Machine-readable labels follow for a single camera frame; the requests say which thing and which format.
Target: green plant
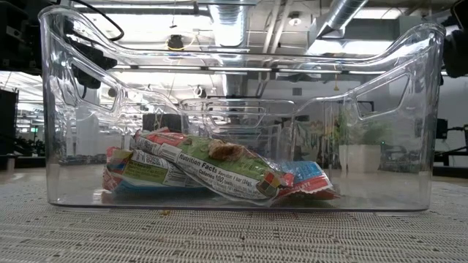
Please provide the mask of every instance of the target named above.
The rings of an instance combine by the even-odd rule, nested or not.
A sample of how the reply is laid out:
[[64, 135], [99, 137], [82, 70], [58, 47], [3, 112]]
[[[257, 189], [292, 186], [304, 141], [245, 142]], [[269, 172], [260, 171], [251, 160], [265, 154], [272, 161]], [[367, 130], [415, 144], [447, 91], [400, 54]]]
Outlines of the green plant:
[[357, 122], [351, 124], [345, 113], [335, 121], [333, 140], [338, 145], [379, 145], [385, 140], [389, 128], [382, 121]]

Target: exposed pipe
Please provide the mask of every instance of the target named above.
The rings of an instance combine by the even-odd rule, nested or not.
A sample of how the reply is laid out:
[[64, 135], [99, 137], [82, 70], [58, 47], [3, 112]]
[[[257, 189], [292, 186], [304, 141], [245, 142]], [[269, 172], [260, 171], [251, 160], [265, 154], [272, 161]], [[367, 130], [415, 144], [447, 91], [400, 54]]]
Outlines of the exposed pipe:
[[343, 29], [368, 0], [334, 0], [325, 23], [334, 30]]
[[290, 14], [290, 9], [291, 6], [293, 5], [294, 0], [287, 0], [286, 5], [284, 6], [283, 10], [283, 17], [281, 18], [281, 22], [279, 23], [278, 30], [276, 31], [275, 34], [275, 39], [273, 41], [273, 44], [271, 46], [270, 53], [275, 53], [276, 48], [278, 47], [279, 39], [281, 38], [284, 24], [286, 23], [287, 16]]
[[275, 5], [273, 6], [273, 10], [271, 12], [270, 25], [268, 26], [268, 31], [266, 34], [265, 44], [263, 45], [262, 53], [267, 53], [268, 47], [270, 46], [271, 36], [273, 35], [273, 30], [275, 29], [276, 18], [278, 17], [280, 5], [281, 0], [275, 0]]

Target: white pot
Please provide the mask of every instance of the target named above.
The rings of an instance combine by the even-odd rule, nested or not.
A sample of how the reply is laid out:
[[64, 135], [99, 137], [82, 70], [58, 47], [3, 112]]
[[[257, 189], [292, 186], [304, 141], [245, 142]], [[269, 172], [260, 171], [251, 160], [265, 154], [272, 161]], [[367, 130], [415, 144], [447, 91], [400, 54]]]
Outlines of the white pot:
[[348, 172], [376, 172], [380, 165], [380, 145], [340, 145], [339, 162]]

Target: black cable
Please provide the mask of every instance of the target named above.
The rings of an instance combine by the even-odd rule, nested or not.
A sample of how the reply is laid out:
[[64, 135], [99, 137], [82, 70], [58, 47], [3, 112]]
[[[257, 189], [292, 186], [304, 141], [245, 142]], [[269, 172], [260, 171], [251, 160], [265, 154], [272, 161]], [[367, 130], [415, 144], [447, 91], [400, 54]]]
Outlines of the black cable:
[[73, 1], [73, 2], [78, 3], [78, 4], [82, 4], [83, 6], [88, 7], [89, 9], [91, 9], [91, 10], [95, 11], [96, 13], [102, 15], [107, 21], [109, 21], [109, 23], [111, 23], [113, 26], [115, 26], [117, 28], [117, 30], [120, 31], [120, 34], [117, 37], [109, 38], [110, 41], [117, 41], [117, 40], [120, 40], [120, 39], [122, 39], [124, 37], [124, 35], [125, 35], [124, 30], [116, 22], [114, 22], [114, 20], [110, 19], [101, 10], [99, 10], [96, 7], [93, 7], [92, 5], [87, 4], [87, 3], [85, 3], [84, 1], [81, 1], [81, 0], [70, 0], [70, 1]]
[[443, 156], [443, 155], [446, 155], [446, 154], [449, 154], [449, 153], [455, 153], [455, 152], [458, 152], [460, 150], [464, 150], [468, 148], [468, 146], [464, 146], [464, 147], [460, 147], [460, 148], [457, 148], [457, 149], [453, 149], [453, 150], [447, 150], [445, 152], [441, 152], [441, 153], [436, 153], [435, 155], [436, 156]]

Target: fluorescent light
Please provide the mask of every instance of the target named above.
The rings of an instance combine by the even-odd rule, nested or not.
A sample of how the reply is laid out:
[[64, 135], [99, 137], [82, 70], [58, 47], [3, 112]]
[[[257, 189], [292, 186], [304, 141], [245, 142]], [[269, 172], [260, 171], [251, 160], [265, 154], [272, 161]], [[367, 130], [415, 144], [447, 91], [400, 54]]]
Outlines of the fluorescent light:
[[343, 53], [358, 55], [377, 55], [387, 50], [390, 41], [350, 41], [343, 47]]
[[112, 69], [131, 69], [131, 66], [117, 65], [113, 67]]
[[307, 74], [341, 74], [340, 70], [309, 70], [309, 69], [280, 69], [280, 72], [307, 73]]
[[183, 70], [201, 70], [199, 66], [138, 66], [139, 69], [183, 69]]
[[355, 54], [355, 55], [378, 55], [387, 50], [392, 44], [391, 41], [340, 41], [317, 39], [309, 48], [309, 54]]
[[352, 75], [382, 75], [386, 73], [386, 71], [379, 71], [379, 72], [359, 72], [359, 71], [350, 71]]
[[246, 68], [246, 67], [226, 67], [226, 66], [210, 66], [208, 70], [213, 70], [213, 71], [253, 71], [253, 72], [270, 72], [271, 69], [265, 69], [265, 68]]

